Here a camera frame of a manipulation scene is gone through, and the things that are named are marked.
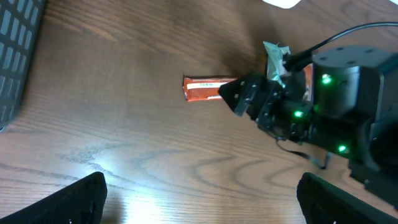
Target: black basket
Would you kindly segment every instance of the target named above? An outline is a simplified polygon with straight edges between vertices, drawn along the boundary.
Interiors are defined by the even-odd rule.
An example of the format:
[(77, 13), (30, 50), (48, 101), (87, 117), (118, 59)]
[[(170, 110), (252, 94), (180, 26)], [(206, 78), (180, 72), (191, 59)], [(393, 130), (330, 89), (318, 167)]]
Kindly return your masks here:
[(17, 114), (45, 0), (0, 1), (0, 131)]

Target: glowing green light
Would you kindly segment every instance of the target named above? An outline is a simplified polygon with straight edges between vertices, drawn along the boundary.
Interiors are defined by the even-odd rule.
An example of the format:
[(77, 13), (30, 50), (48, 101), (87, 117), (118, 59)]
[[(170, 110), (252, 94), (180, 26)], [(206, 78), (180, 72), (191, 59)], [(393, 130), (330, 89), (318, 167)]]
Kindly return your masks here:
[(347, 149), (346, 146), (339, 146), (338, 150), (339, 152), (344, 152)]
[(328, 74), (322, 75), (322, 83), (325, 85), (331, 83), (330, 75), (328, 75)]
[(296, 112), (294, 112), (294, 116), (296, 116), (298, 118), (302, 118), (304, 116), (304, 113), (301, 111), (296, 111)]

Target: wood grain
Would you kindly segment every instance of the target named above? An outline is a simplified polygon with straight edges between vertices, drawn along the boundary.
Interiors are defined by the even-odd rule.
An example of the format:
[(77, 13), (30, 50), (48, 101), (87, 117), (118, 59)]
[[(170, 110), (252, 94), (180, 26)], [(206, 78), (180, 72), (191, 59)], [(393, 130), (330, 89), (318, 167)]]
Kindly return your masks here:
[[(334, 157), (320, 171), (222, 101), (186, 103), (183, 75), (264, 69), (262, 41), (306, 49), (351, 26), (398, 21), (387, 0), (49, 0), (17, 120), (0, 135), (0, 217), (101, 171), (103, 223), (305, 223), (314, 172), (388, 214)], [(328, 45), (398, 50), (398, 30)], [(312, 146), (285, 147), (321, 158)]]

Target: tabletop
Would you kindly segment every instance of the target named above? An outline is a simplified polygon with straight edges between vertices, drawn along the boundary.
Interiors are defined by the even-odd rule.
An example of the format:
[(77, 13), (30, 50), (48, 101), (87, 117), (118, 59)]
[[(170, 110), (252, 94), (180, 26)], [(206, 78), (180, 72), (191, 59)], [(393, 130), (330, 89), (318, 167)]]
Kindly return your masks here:
[[(388, 0), (48, 0), (21, 111), (0, 135), (0, 217), (95, 171), (108, 184), (103, 223), (305, 223), (304, 172), (398, 217), (349, 178), (346, 159), (318, 170), (223, 101), (187, 103), (182, 91), (184, 75), (264, 71), (263, 40), (298, 52), (398, 21), (397, 10)], [(361, 30), (321, 50), (397, 51), (397, 36)]]

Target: wooden surface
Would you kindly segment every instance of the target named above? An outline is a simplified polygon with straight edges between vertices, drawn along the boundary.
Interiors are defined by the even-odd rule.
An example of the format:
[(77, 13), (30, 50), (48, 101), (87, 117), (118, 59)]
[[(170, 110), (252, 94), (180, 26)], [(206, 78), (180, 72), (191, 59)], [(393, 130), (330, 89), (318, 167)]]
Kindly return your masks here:
[[(103, 223), (305, 223), (295, 189), (306, 172), (397, 213), (348, 177), (282, 152), (223, 101), (186, 103), (183, 75), (262, 70), (262, 41), (293, 51), (351, 26), (398, 21), (388, 0), (49, 0), (21, 112), (0, 135), (0, 217), (94, 172), (105, 174)], [(327, 47), (398, 50), (397, 29)], [(317, 155), (324, 151), (298, 147)]]

